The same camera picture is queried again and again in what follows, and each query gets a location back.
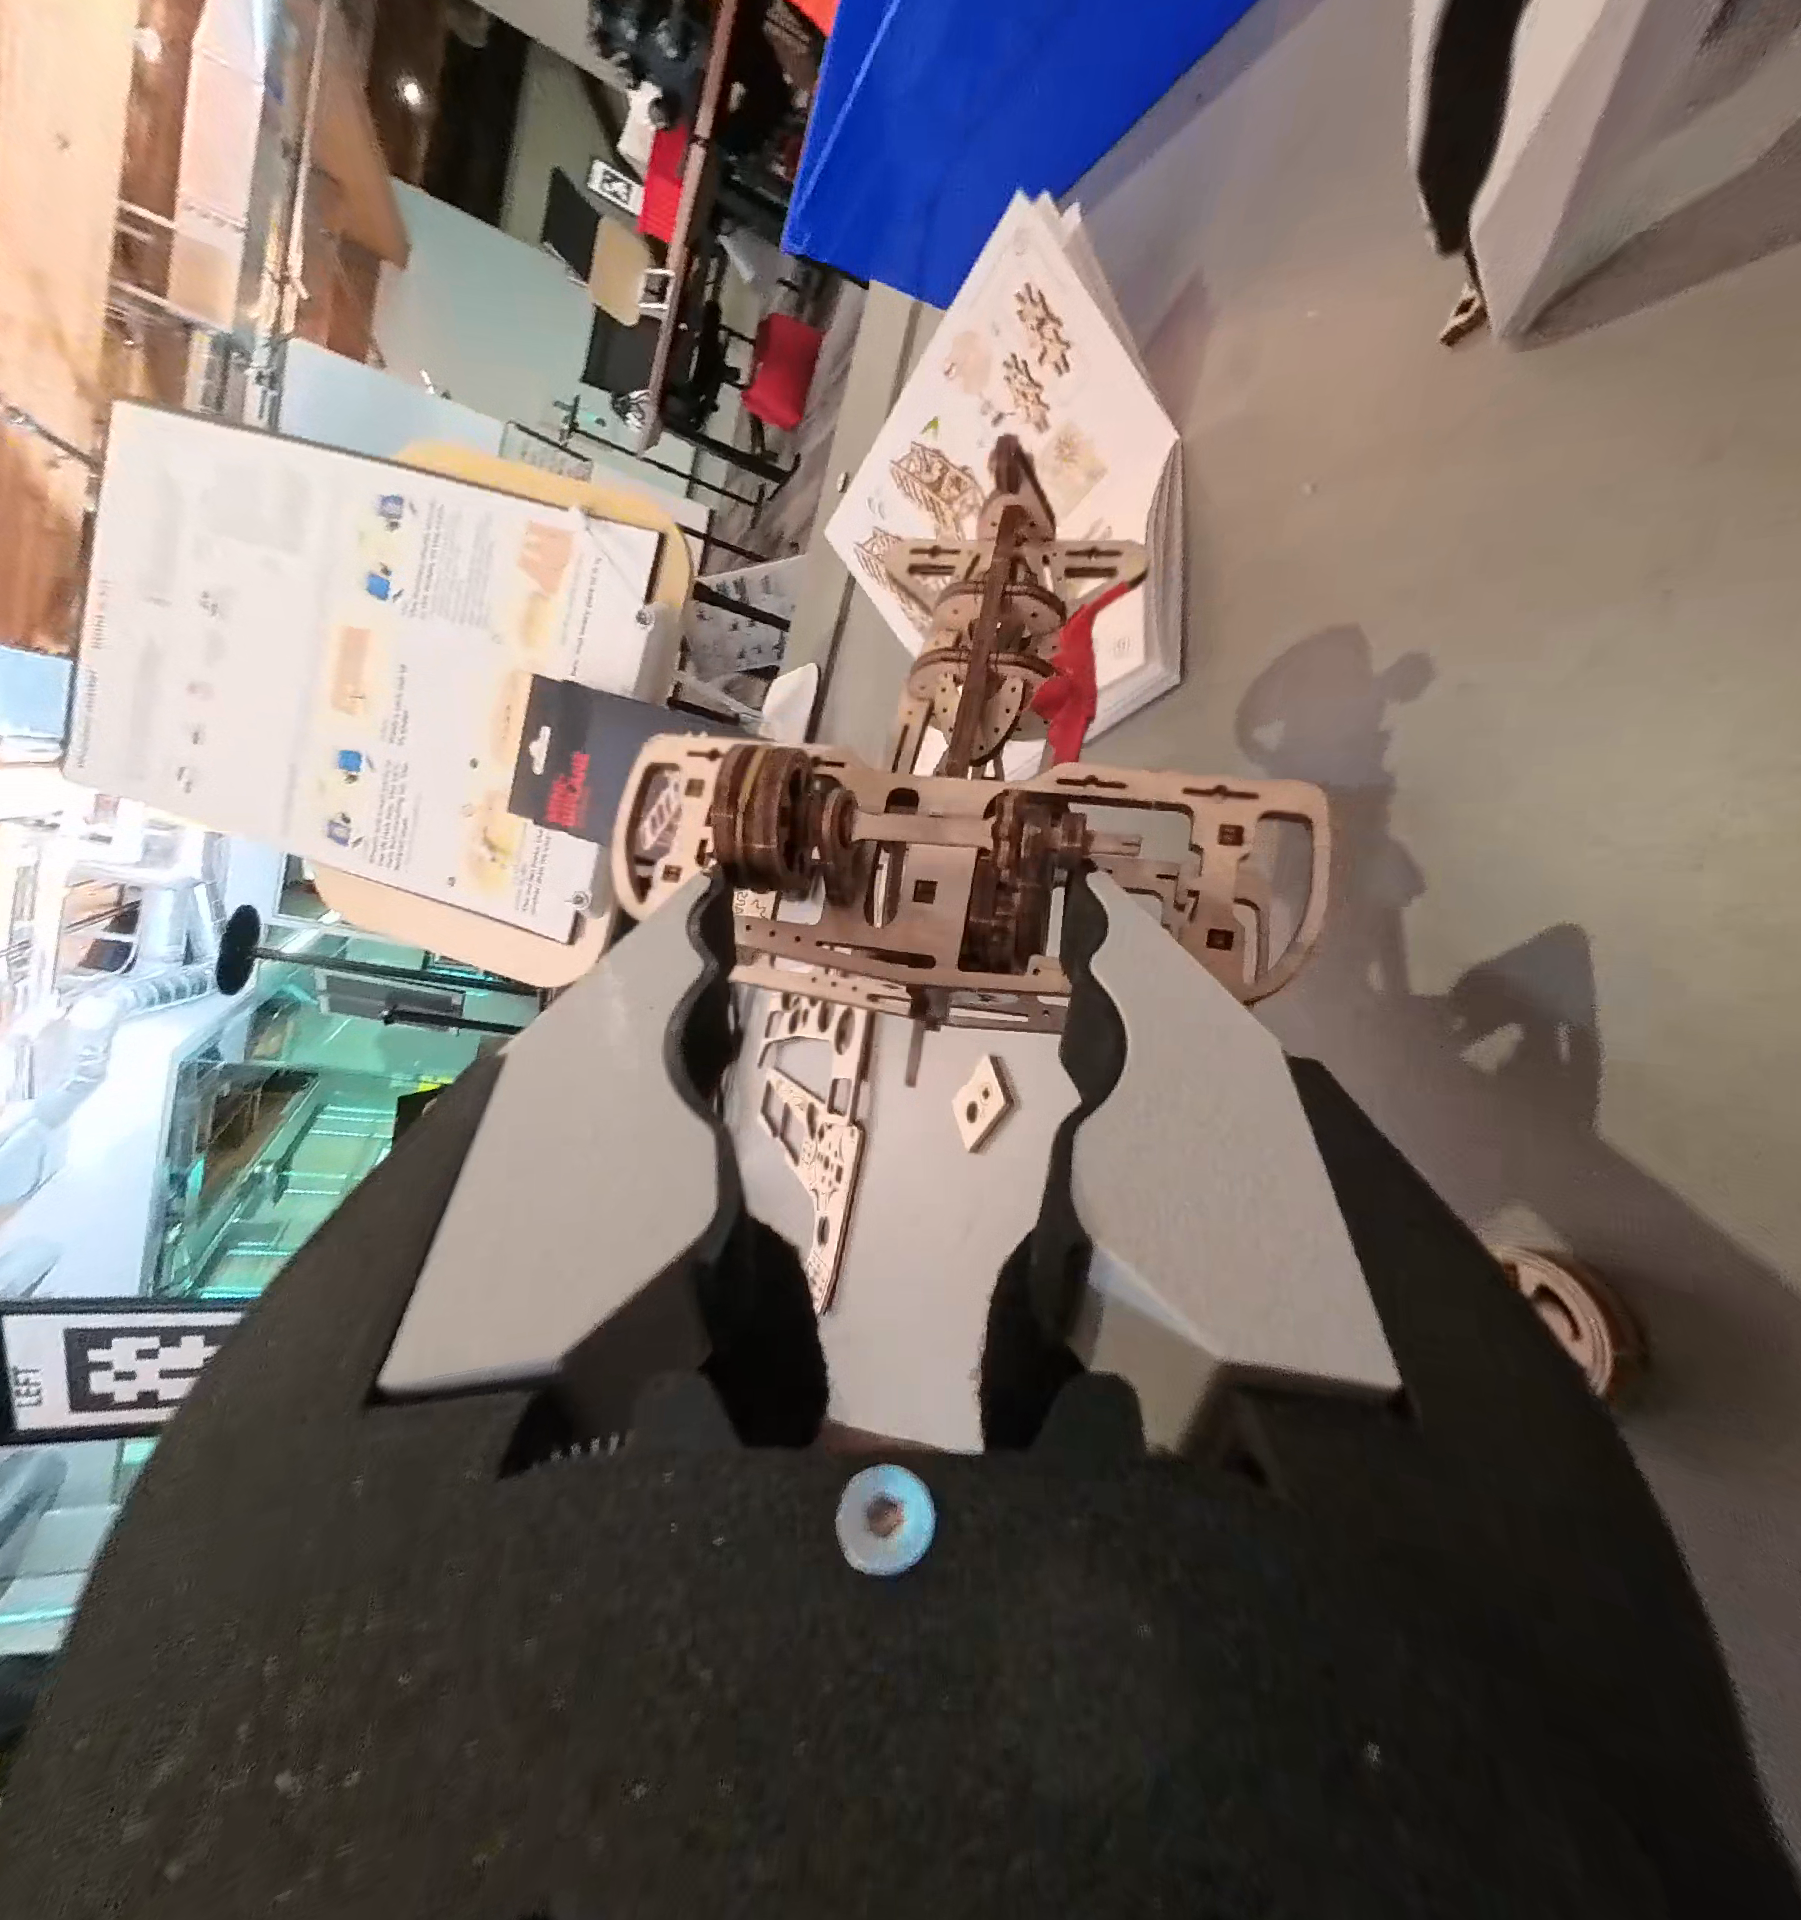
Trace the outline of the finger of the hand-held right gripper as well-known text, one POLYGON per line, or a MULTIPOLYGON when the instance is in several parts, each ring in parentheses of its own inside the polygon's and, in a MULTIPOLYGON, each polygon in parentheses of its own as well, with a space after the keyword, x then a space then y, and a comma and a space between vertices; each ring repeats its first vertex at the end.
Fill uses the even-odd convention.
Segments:
POLYGON ((1801 2, 1415 2, 1407 142, 1481 332, 1563 343, 1801 244, 1801 2))

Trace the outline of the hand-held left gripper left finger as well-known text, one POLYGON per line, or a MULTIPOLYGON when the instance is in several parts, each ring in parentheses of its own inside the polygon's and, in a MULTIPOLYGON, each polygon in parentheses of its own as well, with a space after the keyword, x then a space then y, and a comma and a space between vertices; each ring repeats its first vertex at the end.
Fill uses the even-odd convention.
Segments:
POLYGON ((637 1397, 707 1364, 741 1215, 715 1104, 731 966, 727 881, 693 877, 505 1047, 385 1397, 637 1397))

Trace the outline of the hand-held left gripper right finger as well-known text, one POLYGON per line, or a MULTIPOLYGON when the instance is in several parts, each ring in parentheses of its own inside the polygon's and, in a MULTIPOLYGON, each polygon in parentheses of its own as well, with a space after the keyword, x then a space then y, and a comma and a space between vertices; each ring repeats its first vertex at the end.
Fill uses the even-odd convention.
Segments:
POLYGON ((1250 1395, 1396 1415, 1403 1379, 1288 1053, 1112 877, 1065 893, 1073 1105, 1043 1192, 1043 1332, 1150 1453, 1250 1395))

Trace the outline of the wooden mechanical model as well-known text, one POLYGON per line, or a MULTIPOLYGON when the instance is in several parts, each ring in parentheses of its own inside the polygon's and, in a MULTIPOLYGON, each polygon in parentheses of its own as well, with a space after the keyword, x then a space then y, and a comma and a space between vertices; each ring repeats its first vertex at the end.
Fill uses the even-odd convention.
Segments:
POLYGON ((607 841, 625 923, 722 877, 738 981, 918 1025, 1060 1030, 1064 892, 1095 874, 1241 1003, 1319 943, 1320 789, 1079 760, 1099 625, 1148 578, 1136 541, 1064 539, 1031 451, 995 440, 965 539, 901 541, 921 596, 887 760, 761 738, 664 736, 633 760, 607 841))

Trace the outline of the grey desk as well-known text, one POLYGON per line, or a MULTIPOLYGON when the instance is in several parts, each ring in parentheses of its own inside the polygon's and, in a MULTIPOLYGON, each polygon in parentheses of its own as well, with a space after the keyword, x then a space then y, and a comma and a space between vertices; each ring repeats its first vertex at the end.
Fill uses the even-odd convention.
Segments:
POLYGON ((1183 680, 1102 752, 1330 792, 1272 1025, 1643 1318, 1801 1872, 1801 5, 1674 27, 1648 144, 1748 164, 1516 345, 1437 341, 1409 5, 1255 6, 1079 183, 1186 483, 1183 680))

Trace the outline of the wooden cut-out parts sheet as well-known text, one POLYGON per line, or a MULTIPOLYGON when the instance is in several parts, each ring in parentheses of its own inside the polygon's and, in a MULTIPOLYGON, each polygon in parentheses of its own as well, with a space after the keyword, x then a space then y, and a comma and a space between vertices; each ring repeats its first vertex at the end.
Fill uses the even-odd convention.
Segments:
POLYGON ((816 1318, 831 1311, 844 1267, 849 1221, 863 1158, 858 1118, 871 1061, 871 1014, 804 993, 768 995, 761 1037, 761 1126, 792 1169, 812 1211, 801 1267, 816 1318), (776 1050, 819 1043, 827 1085, 815 1092, 776 1062, 776 1050))

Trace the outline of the round wooden wheel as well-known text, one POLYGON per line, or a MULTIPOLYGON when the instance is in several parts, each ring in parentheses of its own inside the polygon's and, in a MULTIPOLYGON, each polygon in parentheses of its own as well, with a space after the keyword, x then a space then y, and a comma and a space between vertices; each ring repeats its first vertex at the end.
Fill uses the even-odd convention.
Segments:
POLYGON ((1599 1275, 1560 1252, 1489 1246, 1507 1284, 1535 1309, 1604 1405, 1620 1405, 1649 1370, 1643 1319, 1599 1275))

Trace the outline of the dark printed leaflet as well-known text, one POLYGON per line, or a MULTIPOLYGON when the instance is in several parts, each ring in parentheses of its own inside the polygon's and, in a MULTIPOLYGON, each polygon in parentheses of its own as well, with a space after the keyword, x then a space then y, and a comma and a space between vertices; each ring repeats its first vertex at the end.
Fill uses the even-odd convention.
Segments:
POLYGON ((506 814, 524 827, 519 913, 542 932, 563 939, 592 911, 633 762, 672 719, 662 705, 530 676, 506 814))

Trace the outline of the assembly instruction booklet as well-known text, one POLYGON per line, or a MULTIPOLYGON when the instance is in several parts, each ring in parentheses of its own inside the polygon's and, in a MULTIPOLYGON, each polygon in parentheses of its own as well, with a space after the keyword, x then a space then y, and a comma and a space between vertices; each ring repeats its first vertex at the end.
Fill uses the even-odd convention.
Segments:
POLYGON ((907 654, 924 650, 929 592, 884 562, 901 541, 977 539, 1000 436, 1031 457, 1061 539, 1148 554, 1143 584, 1096 620, 1096 741, 1181 680, 1181 436, 1079 207, 1046 194, 1009 199, 824 528, 907 654))

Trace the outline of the wooden board with instruction sheet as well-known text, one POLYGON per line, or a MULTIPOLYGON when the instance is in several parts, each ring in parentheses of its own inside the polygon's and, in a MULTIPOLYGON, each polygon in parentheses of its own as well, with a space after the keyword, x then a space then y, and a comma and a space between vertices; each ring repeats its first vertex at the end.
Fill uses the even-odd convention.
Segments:
POLYGON ((298 859, 348 926, 531 990, 609 947, 519 913, 534 673, 664 705, 696 586, 667 507, 455 446, 400 457, 112 406, 62 771, 298 859))

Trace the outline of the blue plastic bin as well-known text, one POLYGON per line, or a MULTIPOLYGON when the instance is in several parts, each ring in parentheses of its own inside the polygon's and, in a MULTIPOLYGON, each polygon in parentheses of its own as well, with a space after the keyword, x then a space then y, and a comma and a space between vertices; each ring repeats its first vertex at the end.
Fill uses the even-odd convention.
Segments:
POLYGON ((1060 195, 1250 2, 838 2, 780 249, 945 307, 1017 194, 1060 195))

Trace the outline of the wooden background table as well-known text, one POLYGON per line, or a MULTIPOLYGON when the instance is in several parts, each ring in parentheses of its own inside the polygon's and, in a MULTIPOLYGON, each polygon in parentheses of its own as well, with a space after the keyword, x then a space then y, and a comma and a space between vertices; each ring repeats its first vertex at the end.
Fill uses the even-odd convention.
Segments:
POLYGON ((734 36, 738 32, 741 5, 721 2, 715 13, 715 32, 708 60, 703 67, 696 115, 690 128, 688 157, 680 181, 680 205, 661 271, 664 302, 657 309, 658 339, 648 371, 643 393, 633 412, 637 428, 633 454, 643 460, 664 434, 667 389, 677 345, 680 324, 686 316, 688 285, 692 279, 696 229, 708 197, 708 168, 715 157, 715 134, 719 132, 722 103, 727 99, 727 69, 731 60, 734 36))

